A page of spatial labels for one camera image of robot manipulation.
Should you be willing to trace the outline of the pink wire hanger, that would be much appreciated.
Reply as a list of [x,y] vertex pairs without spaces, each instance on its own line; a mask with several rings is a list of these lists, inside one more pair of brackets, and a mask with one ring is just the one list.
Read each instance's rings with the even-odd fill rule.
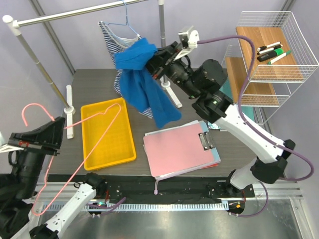
[[[28,105],[26,105],[22,111],[21,111],[21,117],[22,117],[22,120],[23,120],[23,123],[25,124],[25,126],[28,126],[28,122],[25,118],[25,111],[28,107],[30,106],[38,106],[38,107],[41,107],[43,109],[43,111],[49,116],[49,118],[51,119],[51,121],[57,121],[53,118],[53,116],[47,111],[47,109],[39,104],[39,103],[30,103]],[[36,206],[36,203],[42,193],[42,191],[46,188],[47,186],[47,179],[48,179],[48,176],[49,176],[49,170],[51,168],[51,165],[52,165],[52,162],[53,162],[53,158],[54,156],[51,157],[50,161],[49,161],[49,164],[48,164],[48,167],[47,167],[47,170],[45,172],[45,176],[44,176],[44,186],[40,189],[38,195],[36,196],[35,198],[35,201],[34,201],[34,204],[31,208],[31,214],[33,216],[42,216],[47,210],[48,210],[48,207],[51,206],[53,204],[53,202],[58,198],[58,196],[62,193],[62,191],[65,189],[65,187],[68,185],[69,182],[71,182],[71,179],[73,179],[75,177],[75,175],[78,173],[78,171],[80,170],[80,168],[85,164],[86,160],[88,159],[88,157],[92,154],[92,152],[95,150],[95,148],[97,147],[97,145],[100,143],[100,141],[102,140],[102,138],[104,137],[104,135],[107,133],[107,131],[109,130],[109,128],[112,126],[112,124],[114,123],[114,121],[116,120],[116,118],[118,117],[118,115],[120,114],[121,110],[122,110],[122,107],[120,104],[118,103],[114,103],[112,105],[110,105],[109,107],[107,107],[104,112],[98,112],[98,113],[95,113],[94,115],[91,115],[89,117],[86,117],[76,123],[73,123],[69,126],[66,126],[64,129],[69,129],[71,128],[72,126],[76,126],[76,125],[79,125],[81,124],[81,129],[83,131],[83,122],[87,121],[87,120],[90,120],[91,118],[93,117],[96,117],[98,115],[105,115],[107,114],[108,110],[111,109],[112,107],[114,106],[118,106],[118,111],[117,113],[115,114],[115,116],[113,117],[112,121],[110,122],[109,126],[106,128],[106,130],[104,131],[104,133],[102,134],[102,136],[100,137],[100,139],[96,142],[96,144],[93,146],[93,148],[91,149],[91,151],[89,152],[89,154],[86,156],[86,158],[83,159],[82,163],[79,165],[79,167],[74,171],[74,173],[71,175],[71,177],[68,179],[68,181],[65,183],[65,185],[60,189],[60,191],[56,194],[56,196],[51,200],[51,202],[49,203],[49,205],[41,212],[37,213],[34,209],[35,209],[35,206]]]

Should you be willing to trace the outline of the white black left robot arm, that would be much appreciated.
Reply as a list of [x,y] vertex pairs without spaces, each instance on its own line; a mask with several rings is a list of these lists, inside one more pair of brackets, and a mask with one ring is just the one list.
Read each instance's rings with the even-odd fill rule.
[[74,196],[46,223],[28,228],[33,204],[25,202],[35,188],[47,155],[56,156],[62,145],[65,118],[57,117],[28,132],[12,133],[7,147],[10,174],[0,176],[0,237],[2,239],[59,239],[81,209],[94,198],[102,198],[106,180],[88,173]]

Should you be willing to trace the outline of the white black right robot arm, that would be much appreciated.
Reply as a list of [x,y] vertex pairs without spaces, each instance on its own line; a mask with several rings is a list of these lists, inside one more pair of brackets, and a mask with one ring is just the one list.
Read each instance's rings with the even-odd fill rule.
[[181,52],[181,44],[177,42],[160,48],[147,62],[146,68],[156,80],[162,76],[171,79],[190,99],[196,100],[192,107],[202,119],[215,122],[256,154],[250,164],[229,174],[222,190],[228,196],[235,197],[255,182],[273,184],[283,178],[291,154],[282,148],[294,149],[295,143],[290,139],[283,141],[274,137],[275,144],[272,145],[263,139],[264,135],[271,135],[261,127],[253,131],[249,125],[255,123],[251,119],[242,119],[238,106],[220,91],[227,80],[220,63],[208,59],[193,70],[189,62],[182,62],[179,57]]

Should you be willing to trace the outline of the blue white striped tank top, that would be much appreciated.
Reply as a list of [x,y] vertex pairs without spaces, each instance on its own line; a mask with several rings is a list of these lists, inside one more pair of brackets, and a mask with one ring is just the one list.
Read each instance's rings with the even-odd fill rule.
[[[103,38],[104,38],[104,41],[106,43],[108,53],[112,59],[114,66],[115,66],[115,54],[123,52],[125,49],[132,46],[135,42],[137,42],[139,39],[141,39],[141,36],[139,34],[136,34],[136,36],[134,38],[119,37],[103,21],[99,21],[98,26],[103,34]],[[116,74],[116,77],[114,80],[113,88],[117,94],[122,96],[122,93],[120,90],[120,77],[122,74],[122,70],[116,70],[116,71],[117,71],[117,74]],[[143,111],[140,114],[142,114],[150,119],[153,118],[151,108],[147,108],[145,111]]]

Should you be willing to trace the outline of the silver white clothes rack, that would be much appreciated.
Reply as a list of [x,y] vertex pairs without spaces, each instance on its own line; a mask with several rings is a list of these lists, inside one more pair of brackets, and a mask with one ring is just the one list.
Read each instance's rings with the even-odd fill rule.
[[[36,56],[35,52],[32,50],[31,46],[28,44],[24,36],[22,35],[21,28],[23,26],[29,26],[34,25],[38,23],[47,23],[51,22],[53,20],[63,19],[67,17],[73,17],[77,15],[82,14],[88,14],[91,12],[101,11],[105,9],[125,6],[127,7],[130,4],[135,4],[138,2],[143,2],[144,0],[118,0],[111,3],[105,3],[101,5],[71,10],[67,12],[62,13],[56,13],[52,15],[43,15],[39,16],[37,18],[28,19],[28,20],[15,20],[10,15],[4,15],[2,17],[2,21],[8,26],[8,28],[11,30],[13,35],[19,40],[27,54],[30,56],[30,58],[33,60],[39,71],[42,73],[45,80],[48,82],[48,84],[51,86],[54,93],[57,95],[57,97],[61,100],[61,102],[64,104],[64,113],[66,116],[66,123],[67,123],[67,138],[72,139],[74,137],[74,129],[73,129],[73,115],[75,114],[75,108],[72,104],[72,87],[71,85],[66,86],[66,98],[62,95],[61,91],[57,88],[56,84],[50,77],[49,73],[44,68],[43,64],[39,60],[39,58]],[[164,26],[164,1],[159,0],[158,1],[159,6],[159,25],[160,25],[160,38],[161,38],[161,46],[165,46],[165,26]],[[166,77],[161,79],[161,86],[162,88],[167,92],[168,96],[172,100],[172,102],[175,104],[177,108],[182,107],[182,103],[174,93],[174,91],[171,89],[170,82]]]

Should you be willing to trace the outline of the yellow plastic tray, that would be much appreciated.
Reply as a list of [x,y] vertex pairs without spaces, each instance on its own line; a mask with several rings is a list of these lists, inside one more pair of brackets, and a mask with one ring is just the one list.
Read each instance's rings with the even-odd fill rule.
[[[136,149],[133,140],[130,120],[126,102],[123,98],[84,105],[81,107],[81,119],[94,115],[110,105],[118,103],[122,110],[100,143],[84,164],[87,171],[95,171],[103,168],[129,163],[136,159]],[[118,106],[108,110],[105,115],[98,115],[83,122],[83,158],[89,154],[93,146],[100,139],[113,117],[118,111]]]

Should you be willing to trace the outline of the light blue clipboard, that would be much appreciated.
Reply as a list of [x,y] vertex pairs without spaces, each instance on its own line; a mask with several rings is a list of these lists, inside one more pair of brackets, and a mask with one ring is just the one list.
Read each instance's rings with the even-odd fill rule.
[[[209,132],[209,128],[207,127],[207,124],[204,121],[200,121],[199,123],[200,123],[204,132]],[[214,156],[214,162],[215,162],[214,165],[219,164],[221,162],[221,159],[220,159],[220,156],[218,154],[217,149],[214,147],[211,151],[212,151],[212,154]]]

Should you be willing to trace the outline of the black white marker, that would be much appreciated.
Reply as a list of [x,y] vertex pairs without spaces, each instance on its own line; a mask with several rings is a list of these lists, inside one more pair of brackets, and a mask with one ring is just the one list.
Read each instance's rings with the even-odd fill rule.
[[282,47],[283,47],[283,45],[280,44],[280,45],[277,45],[277,46],[274,46],[274,47],[271,47],[271,48],[267,48],[265,50],[257,52],[257,55],[265,54],[267,52],[270,52],[270,51],[273,51],[273,50],[276,50],[276,49],[279,49],[279,48],[282,48]]
[[260,52],[262,50],[265,50],[265,49],[271,48],[271,47],[275,47],[275,46],[280,45],[280,44],[281,44],[281,42],[278,41],[278,42],[275,42],[275,43],[272,43],[272,44],[269,44],[269,45],[261,46],[261,47],[257,48],[257,51]]

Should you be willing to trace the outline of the green highlighter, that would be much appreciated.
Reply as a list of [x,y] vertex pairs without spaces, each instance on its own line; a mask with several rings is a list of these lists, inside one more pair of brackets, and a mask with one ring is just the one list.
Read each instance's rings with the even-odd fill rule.
[[277,48],[275,50],[269,51],[269,52],[267,52],[265,54],[262,54],[262,55],[258,56],[257,60],[259,62],[263,62],[263,61],[269,60],[271,58],[277,57],[277,56],[279,56],[279,55],[281,55],[283,53],[284,53],[283,48]]

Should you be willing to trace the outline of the green white pen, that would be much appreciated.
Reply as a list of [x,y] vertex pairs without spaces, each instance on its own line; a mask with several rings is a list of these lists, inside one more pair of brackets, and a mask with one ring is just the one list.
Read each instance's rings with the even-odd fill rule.
[[274,59],[270,60],[267,64],[268,64],[268,65],[272,65],[272,64],[274,64],[275,62],[279,61],[280,59],[284,58],[285,56],[291,54],[291,52],[292,52],[291,50],[288,50],[288,51],[282,53],[281,55],[275,57]]

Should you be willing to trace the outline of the upper wooden shelf board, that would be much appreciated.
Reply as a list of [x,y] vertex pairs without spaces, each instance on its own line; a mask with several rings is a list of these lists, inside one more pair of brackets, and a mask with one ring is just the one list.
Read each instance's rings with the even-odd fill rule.
[[[236,27],[236,32],[239,35],[249,37],[253,41],[255,48],[280,42],[285,52],[292,50],[280,27],[238,26]],[[293,52],[291,52],[273,65],[268,65],[267,61],[259,62],[255,60],[250,79],[253,81],[301,82],[304,77],[297,65]]]

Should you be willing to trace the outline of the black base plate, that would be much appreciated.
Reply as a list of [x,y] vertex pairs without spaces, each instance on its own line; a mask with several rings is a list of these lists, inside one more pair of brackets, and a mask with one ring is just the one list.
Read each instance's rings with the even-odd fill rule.
[[243,192],[229,193],[226,177],[173,177],[159,181],[154,194],[155,179],[151,176],[103,176],[107,182],[97,199],[116,203],[123,197],[126,204],[208,204],[222,199],[253,198],[252,185]]

